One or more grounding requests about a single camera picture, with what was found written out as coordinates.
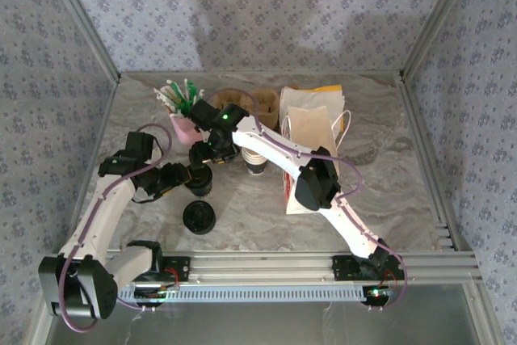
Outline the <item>black sleeved paper coffee cup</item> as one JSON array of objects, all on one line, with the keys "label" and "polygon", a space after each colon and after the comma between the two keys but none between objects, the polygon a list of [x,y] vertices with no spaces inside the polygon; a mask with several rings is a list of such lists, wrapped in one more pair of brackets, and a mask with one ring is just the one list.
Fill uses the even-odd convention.
[{"label": "black sleeved paper coffee cup", "polygon": [[212,190],[212,180],[191,180],[185,184],[185,187],[196,197],[204,198],[208,196]]}]

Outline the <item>stack of paper cups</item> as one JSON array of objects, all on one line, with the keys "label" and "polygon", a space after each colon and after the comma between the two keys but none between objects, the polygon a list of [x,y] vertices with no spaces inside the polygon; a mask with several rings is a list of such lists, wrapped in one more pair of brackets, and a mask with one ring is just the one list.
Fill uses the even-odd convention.
[{"label": "stack of paper cups", "polygon": [[241,154],[252,175],[260,175],[266,170],[268,160],[261,154],[244,147],[241,148]]}]

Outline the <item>white flower print paper bag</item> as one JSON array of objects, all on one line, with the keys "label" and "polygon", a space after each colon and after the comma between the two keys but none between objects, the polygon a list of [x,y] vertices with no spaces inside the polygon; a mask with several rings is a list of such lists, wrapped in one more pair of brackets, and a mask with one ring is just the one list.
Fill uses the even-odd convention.
[{"label": "white flower print paper bag", "polygon": [[281,135],[310,149],[323,146],[331,156],[337,157],[338,147],[350,127],[350,118],[349,110],[341,110],[332,116],[326,106],[312,109],[288,107],[280,126]]}]

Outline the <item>stack of black lids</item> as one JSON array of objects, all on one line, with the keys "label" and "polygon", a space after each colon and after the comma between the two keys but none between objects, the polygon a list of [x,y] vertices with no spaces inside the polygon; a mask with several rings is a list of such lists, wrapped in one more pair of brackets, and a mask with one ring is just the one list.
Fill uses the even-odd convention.
[{"label": "stack of black lids", "polygon": [[208,202],[195,200],[183,210],[183,224],[193,234],[208,234],[216,224],[216,214]]}]

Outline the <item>pink straw holder cup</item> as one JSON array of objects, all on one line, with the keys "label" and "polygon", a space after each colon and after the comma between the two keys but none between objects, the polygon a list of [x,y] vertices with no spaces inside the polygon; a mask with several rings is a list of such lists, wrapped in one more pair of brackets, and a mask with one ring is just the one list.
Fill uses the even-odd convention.
[{"label": "pink straw holder cup", "polygon": [[169,117],[174,131],[183,145],[191,146],[197,141],[203,140],[201,133],[190,119],[175,114],[169,114]]}]

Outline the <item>green wrapped straw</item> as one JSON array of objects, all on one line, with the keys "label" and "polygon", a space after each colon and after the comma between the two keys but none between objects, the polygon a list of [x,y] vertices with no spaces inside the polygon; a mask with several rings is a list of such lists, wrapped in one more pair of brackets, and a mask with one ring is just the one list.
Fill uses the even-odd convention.
[{"label": "green wrapped straw", "polygon": [[172,90],[172,94],[175,96],[175,99],[181,102],[185,101],[183,92],[180,90],[178,84],[172,80],[167,80],[167,83]]},{"label": "green wrapped straw", "polygon": [[187,90],[190,96],[190,105],[195,105],[204,97],[204,89],[198,89],[191,80],[187,80]]}]

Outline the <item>brown pulp cup carrier stack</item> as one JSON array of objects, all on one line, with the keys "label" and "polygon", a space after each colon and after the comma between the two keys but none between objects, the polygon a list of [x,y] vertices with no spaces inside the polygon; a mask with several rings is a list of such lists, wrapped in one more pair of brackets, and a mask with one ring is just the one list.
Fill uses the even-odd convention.
[{"label": "brown pulp cup carrier stack", "polygon": [[[258,88],[249,91],[258,102],[258,118],[261,124],[275,130],[279,123],[280,115],[280,95],[271,88]],[[213,106],[223,109],[229,103],[237,104],[246,109],[249,113],[254,113],[253,99],[241,90],[218,91],[212,99]]]}]

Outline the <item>brown paper straw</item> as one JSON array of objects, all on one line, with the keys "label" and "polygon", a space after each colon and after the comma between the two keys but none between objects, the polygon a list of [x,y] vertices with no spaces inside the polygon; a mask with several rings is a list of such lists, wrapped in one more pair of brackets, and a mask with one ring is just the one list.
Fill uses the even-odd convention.
[{"label": "brown paper straw", "polygon": [[162,95],[161,100],[169,113],[177,114],[180,112],[181,103],[179,103],[177,100],[171,99],[166,95]]}]

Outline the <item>small circuit board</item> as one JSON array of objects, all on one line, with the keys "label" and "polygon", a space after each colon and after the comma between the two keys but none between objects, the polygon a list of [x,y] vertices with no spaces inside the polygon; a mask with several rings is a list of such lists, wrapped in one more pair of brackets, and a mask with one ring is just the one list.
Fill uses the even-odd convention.
[{"label": "small circuit board", "polygon": [[394,291],[388,286],[363,286],[363,293],[365,297],[364,305],[382,308],[388,304]]},{"label": "small circuit board", "polygon": [[176,293],[178,290],[179,286],[173,284],[149,287],[136,286],[133,291],[133,298],[139,306],[158,307],[170,294]]}]

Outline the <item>yellow paper sheet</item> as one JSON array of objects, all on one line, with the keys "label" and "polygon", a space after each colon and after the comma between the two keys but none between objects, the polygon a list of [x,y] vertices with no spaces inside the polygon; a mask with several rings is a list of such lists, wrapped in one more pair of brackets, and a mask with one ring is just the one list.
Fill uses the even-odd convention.
[{"label": "yellow paper sheet", "polygon": [[341,84],[337,85],[329,85],[329,86],[319,86],[317,88],[313,88],[309,91],[310,93],[333,93],[343,95],[343,86]]}]

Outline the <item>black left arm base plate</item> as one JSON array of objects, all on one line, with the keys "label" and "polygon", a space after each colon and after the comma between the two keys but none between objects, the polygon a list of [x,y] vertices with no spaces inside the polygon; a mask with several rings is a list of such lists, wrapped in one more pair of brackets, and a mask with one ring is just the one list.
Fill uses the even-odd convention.
[{"label": "black left arm base plate", "polygon": [[157,279],[169,283],[189,280],[191,258],[188,256],[164,256],[159,266]]}]

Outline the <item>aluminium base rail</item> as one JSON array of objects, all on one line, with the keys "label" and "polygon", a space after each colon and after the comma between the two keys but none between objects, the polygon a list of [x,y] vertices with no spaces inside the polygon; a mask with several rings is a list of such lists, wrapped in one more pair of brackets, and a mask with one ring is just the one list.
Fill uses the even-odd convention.
[{"label": "aluminium base rail", "polygon": [[[315,285],[332,284],[330,251],[193,251],[188,285]],[[402,253],[409,284],[479,284],[481,271],[473,252],[428,251]]]}]

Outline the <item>aluminium frame post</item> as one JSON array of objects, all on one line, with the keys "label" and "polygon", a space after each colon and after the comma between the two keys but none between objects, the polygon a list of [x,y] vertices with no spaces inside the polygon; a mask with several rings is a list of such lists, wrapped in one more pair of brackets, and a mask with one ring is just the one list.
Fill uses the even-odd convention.
[{"label": "aluminium frame post", "polygon": [[437,0],[401,68],[401,80],[409,82],[422,64],[431,44],[458,0]]},{"label": "aluminium frame post", "polygon": [[86,42],[89,44],[95,58],[103,68],[104,73],[114,82],[120,80],[120,73],[118,72],[114,62],[112,61],[107,48],[102,42],[99,34],[95,30],[94,24],[88,16],[85,7],[80,0],[62,0],[65,7],[71,14],[74,22],[78,26],[81,33],[84,35]]}]

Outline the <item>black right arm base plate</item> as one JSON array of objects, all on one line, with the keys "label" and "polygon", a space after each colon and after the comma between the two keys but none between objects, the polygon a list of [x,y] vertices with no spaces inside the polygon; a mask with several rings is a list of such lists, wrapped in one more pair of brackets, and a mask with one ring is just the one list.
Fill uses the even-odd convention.
[{"label": "black right arm base plate", "polygon": [[335,255],[332,257],[331,268],[336,281],[381,281],[385,278],[385,274],[392,274],[396,280],[405,279],[400,262],[392,255],[379,267],[370,263],[363,263],[353,255]]}]

